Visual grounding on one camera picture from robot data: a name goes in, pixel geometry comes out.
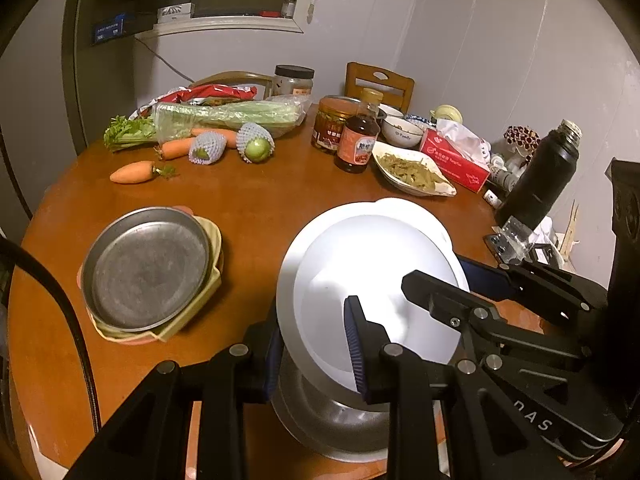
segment tissue box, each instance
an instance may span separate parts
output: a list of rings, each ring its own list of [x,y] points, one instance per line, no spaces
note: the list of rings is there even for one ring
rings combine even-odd
[[[425,131],[420,151],[429,155],[442,173],[449,179],[477,193],[489,177],[489,171],[471,162],[436,130]]]

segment plastic bag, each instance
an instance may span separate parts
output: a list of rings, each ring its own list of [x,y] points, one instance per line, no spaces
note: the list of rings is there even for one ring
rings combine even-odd
[[[138,108],[129,116],[129,119],[135,119],[139,116],[147,117],[152,112],[153,105],[159,102],[182,103],[193,101],[191,104],[201,104],[202,100],[209,100],[206,104],[212,106],[224,104],[225,102],[251,100],[255,97],[256,92],[255,86],[235,87],[221,84],[206,84],[194,88],[178,86],[178,88],[172,88],[167,93]]]
[[[153,118],[161,144],[184,137],[194,128],[239,130],[245,123],[260,124],[276,139],[302,123],[310,104],[309,96],[291,95],[216,107],[159,102],[154,105]]]

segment black thermos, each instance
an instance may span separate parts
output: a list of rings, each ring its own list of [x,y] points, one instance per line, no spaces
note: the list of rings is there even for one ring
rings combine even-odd
[[[566,119],[540,141],[527,169],[495,212],[499,226],[510,216],[533,231],[551,209],[578,163],[580,128]]]

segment white bowl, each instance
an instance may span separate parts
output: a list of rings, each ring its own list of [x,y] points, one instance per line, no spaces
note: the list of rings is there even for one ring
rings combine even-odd
[[[437,174],[440,178],[444,179],[444,182],[439,182],[435,185],[435,189],[433,192],[425,191],[418,187],[411,186],[397,177],[394,177],[391,173],[389,173],[385,168],[380,166],[379,159],[384,155],[395,155],[399,158],[404,158],[404,160],[416,160],[417,162],[423,163],[430,171]],[[373,160],[376,161],[376,164],[380,168],[380,171],[385,176],[385,178],[394,186],[396,186],[400,191],[404,191],[405,193],[413,196],[455,196],[456,188],[453,187],[446,177],[440,171],[440,168],[436,166],[436,163],[433,159],[423,153],[416,152],[415,150],[404,150],[402,148],[396,148],[395,146],[389,146],[384,142],[376,142],[373,145],[373,152],[371,153],[373,156]]]
[[[393,146],[412,148],[422,140],[423,131],[399,117],[387,117],[382,123],[382,134]]]
[[[392,106],[380,104],[378,108],[380,108],[389,117],[404,117],[404,114],[400,110],[393,108]]]
[[[276,291],[278,322],[296,366],[325,395],[368,411],[387,407],[367,406],[357,393],[342,320],[345,298],[357,294],[367,319],[382,323],[392,341],[448,362],[460,335],[409,303],[401,279],[419,269],[468,291],[459,261],[434,228],[440,223],[416,221],[417,229],[390,218],[389,206],[347,204],[311,221],[289,247]]]

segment chili sauce jar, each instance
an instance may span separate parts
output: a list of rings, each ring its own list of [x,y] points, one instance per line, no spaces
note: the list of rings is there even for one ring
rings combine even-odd
[[[356,114],[358,103],[357,99],[340,95],[327,95],[320,99],[311,145],[322,152],[335,154],[344,123]]]

